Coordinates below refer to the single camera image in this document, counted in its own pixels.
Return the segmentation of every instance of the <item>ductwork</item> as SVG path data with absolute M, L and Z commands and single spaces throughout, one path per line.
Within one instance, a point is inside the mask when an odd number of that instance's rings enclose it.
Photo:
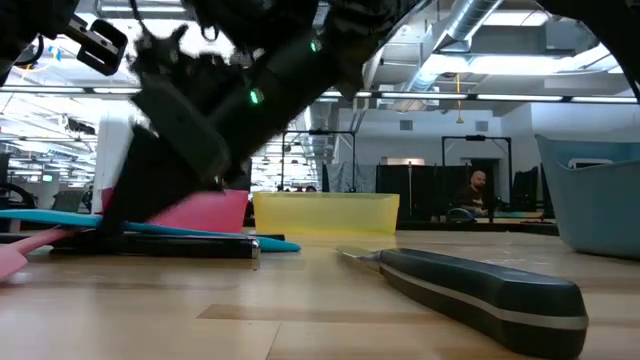
M 471 38 L 480 29 L 489 15 L 497 9 L 503 0 L 456 0 L 451 14 L 444 20 L 429 26 L 423 42 L 423 63 L 419 70 L 404 86 L 404 91 L 426 92 L 431 88 L 439 73 L 431 73 L 425 64 L 435 50 L 451 48 L 455 51 L 468 51 Z M 420 100 L 400 100 L 391 108 L 398 111 L 424 110 L 426 104 Z

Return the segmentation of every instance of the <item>pink spatula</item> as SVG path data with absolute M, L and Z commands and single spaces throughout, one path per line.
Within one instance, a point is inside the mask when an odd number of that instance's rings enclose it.
M 25 255 L 28 253 L 41 246 L 65 239 L 78 231 L 78 229 L 51 229 L 0 247 L 0 280 L 15 274 L 27 265 Z

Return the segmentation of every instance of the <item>pink container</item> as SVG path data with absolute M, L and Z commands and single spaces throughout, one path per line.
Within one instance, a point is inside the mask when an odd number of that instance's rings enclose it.
M 102 206 L 109 203 L 113 189 L 102 190 Z M 150 224 L 210 232 L 241 233 L 249 193 L 226 190 L 224 193 L 202 192 L 165 210 Z

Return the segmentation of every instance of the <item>person sitting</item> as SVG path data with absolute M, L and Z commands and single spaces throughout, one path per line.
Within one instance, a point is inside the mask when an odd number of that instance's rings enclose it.
M 482 171 L 474 171 L 469 186 L 458 193 L 455 206 L 469 211 L 474 216 L 487 216 L 488 211 L 484 209 L 482 200 L 482 190 L 486 183 L 487 175 Z

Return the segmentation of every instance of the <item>knife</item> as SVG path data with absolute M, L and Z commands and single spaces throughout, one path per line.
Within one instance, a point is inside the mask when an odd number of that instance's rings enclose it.
M 548 359 L 582 351 L 589 319 L 580 288 L 570 281 L 411 249 L 337 250 L 511 351 Z

